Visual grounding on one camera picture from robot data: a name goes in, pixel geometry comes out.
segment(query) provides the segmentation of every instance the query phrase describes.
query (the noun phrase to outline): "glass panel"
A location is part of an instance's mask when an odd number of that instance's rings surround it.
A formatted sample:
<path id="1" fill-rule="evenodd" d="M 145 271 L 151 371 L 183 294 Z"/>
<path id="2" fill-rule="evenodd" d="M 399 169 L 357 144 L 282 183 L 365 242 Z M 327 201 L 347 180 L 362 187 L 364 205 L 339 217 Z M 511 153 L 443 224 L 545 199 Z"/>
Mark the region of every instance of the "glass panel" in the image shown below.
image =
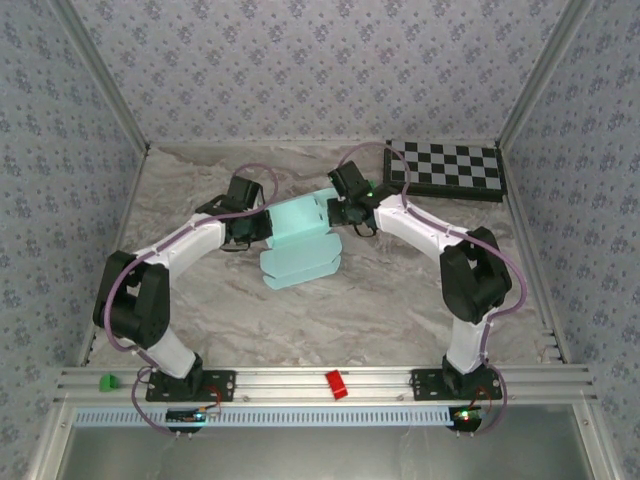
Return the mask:
<path id="1" fill-rule="evenodd" d="M 74 428 L 59 479 L 585 480 L 570 407 L 511 407 L 494 432 L 444 427 L 208 428 L 176 441 L 148 428 Z"/>

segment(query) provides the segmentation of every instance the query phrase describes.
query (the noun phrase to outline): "checkerboard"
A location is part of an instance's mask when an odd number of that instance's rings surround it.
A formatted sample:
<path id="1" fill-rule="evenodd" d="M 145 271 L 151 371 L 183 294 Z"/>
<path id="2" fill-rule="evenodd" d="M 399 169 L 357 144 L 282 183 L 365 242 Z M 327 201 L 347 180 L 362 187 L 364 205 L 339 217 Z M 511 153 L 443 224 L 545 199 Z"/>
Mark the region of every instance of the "checkerboard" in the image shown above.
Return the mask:
<path id="1" fill-rule="evenodd" d="M 411 170 L 409 194 L 501 202 L 507 193 L 498 148 L 388 140 Z M 406 173 L 389 150 L 384 155 L 384 182 L 401 188 Z"/>

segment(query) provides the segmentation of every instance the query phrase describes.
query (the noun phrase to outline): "black mounting plate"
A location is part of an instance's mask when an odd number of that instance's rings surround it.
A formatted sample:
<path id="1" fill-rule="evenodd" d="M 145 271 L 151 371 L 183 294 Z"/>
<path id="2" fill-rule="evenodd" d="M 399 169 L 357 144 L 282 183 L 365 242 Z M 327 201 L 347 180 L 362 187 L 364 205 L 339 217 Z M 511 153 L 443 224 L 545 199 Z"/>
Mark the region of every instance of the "black mounting plate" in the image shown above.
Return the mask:
<path id="1" fill-rule="evenodd" d="M 149 377 L 145 398 L 147 402 L 215 403 L 216 394 L 206 387 L 215 387 L 220 392 L 221 402 L 231 402 L 236 389 L 236 372 L 234 370 L 203 370 L 202 388 L 191 398 L 172 394 L 170 385 L 167 385 L 167 376 L 154 372 Z"/>
<path id="2" fill-rule="evenodd" d="M 468 400 L 471 402 L 476 398 L 478 387 L 486 389 L 491 395 L 491 400 L 500 400 L 502 398 L 500 379 L 496 372 L 489 368 L 478 369 L 474 372 L 473 385 L 469 385 L 469 388 L 459 395 L 454 395 L 451 389 L 447 387 L 442 372 L 441 368 L 411 370 L 410 384 L 413 388 L 413 399 L 417 402 L 428 402 L 430 400 Z"/>

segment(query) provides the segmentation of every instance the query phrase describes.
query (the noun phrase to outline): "green block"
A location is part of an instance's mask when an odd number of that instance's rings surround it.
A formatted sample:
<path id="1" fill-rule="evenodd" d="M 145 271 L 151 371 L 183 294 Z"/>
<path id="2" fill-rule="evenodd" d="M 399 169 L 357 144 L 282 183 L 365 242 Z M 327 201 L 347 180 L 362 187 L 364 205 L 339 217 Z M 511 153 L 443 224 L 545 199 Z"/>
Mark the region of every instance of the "green block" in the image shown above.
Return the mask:
<path id="1" fill-rule="evenodd" d="M 120 382 L 118 382 L 118 379 L 115 377 L 115 375 L 107 373 L 100 377 L 100 385 L 98 389 L 101 392 L 112 392 L 114 390 L 117 390 L 117 388 L 119 387 L 119 383 Z"/>

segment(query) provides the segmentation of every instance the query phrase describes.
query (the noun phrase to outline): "red block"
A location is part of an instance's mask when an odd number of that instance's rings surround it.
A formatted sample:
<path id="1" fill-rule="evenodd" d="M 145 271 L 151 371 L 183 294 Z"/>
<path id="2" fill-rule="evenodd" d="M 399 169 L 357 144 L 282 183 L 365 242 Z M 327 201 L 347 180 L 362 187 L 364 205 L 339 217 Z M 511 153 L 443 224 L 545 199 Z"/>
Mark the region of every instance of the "red block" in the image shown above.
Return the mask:
<path id="1" fill-rule="evenodd" d="M 342 381 L 342 376 L 338 370 L 329 372 L 325 376 L 329 382 L 329 387 L 331 387 L 333 398 L 340 400 L 342 397 L 347 396 L 347 387 L 345 387 L 344 382 Z"/>

